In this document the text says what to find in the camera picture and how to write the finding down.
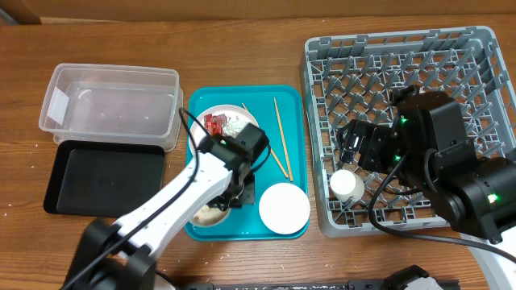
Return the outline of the white cup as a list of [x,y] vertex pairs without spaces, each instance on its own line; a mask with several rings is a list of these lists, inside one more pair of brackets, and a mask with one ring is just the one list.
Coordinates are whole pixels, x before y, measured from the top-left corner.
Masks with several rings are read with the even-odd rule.
[[365,191],[362,178],[346,169],[340,169],[331,175],[330,188],[334,196],[341,202],[358,201]]

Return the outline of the foil ball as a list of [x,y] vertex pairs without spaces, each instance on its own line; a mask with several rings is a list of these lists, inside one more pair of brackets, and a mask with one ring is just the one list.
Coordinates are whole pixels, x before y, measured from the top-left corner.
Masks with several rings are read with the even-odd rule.
[[228,118],[223,125],[223,134],[235,138],[248,123],[249,121],[240,119],[238,116]]

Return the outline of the red wrapper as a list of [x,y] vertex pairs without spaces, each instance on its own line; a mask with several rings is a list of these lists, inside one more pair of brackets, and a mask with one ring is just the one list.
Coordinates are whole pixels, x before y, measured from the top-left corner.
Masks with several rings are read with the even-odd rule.
[[204,127],[210,135],[222,135],[226,124],[227,116],[225,114],[207,114],[204,116]]

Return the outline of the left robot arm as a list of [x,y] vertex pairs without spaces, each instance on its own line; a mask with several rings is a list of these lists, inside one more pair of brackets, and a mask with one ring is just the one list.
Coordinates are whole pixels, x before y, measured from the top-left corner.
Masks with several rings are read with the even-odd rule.
[[201,207],[225,193],[241,193],[268,144],[251,123],[236,138],[207,135],[191,162],[153,198],[112,225],[97,218],[85,228],[63,287],[172,289],[156,261]]

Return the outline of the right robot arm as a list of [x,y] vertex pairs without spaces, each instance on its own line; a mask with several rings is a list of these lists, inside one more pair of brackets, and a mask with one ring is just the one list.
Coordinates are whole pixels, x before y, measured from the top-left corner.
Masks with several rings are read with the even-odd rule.
[[[492,289],[515,287],[515,162],[479,157],[467,136],[459,103],[442,91],[417,85],[395,89],[392,126],[351,120],[339,128],[339,161],[357,160],[385,174],[368,205],[375,228],[400,238],[467,246]],[[415,234],[377,220],[378,197],[392,180],[421,193],[461,238]]]

